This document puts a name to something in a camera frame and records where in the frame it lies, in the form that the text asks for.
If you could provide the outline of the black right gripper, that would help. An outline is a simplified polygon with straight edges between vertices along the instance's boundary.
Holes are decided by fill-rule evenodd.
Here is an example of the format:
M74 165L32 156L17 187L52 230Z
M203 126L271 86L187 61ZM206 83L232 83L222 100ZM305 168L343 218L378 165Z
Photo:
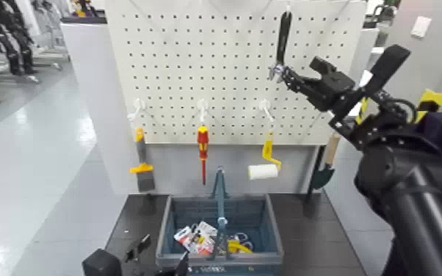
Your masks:
M343 96L355 88L355 82L345 73L336 71L336 67L327 60L315 56L310 68L321 75L321 79L308 78L298 75L286 67L281 75L288 90L301 93L313 99L315 107L321 111L332 111Z

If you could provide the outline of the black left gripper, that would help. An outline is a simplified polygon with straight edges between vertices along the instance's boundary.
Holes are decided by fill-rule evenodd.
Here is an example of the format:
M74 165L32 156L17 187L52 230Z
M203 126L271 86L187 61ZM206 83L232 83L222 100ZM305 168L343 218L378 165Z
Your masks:
M148 233L142 238L130 243L125 252L124 261L138 261L141 253L151 245L151 235ZM82 263L84 276L122 276L121 262L118 257L98 248ZM175 276L187 276L189 271L189 252L185 251L180 257L179 263L174 270Z

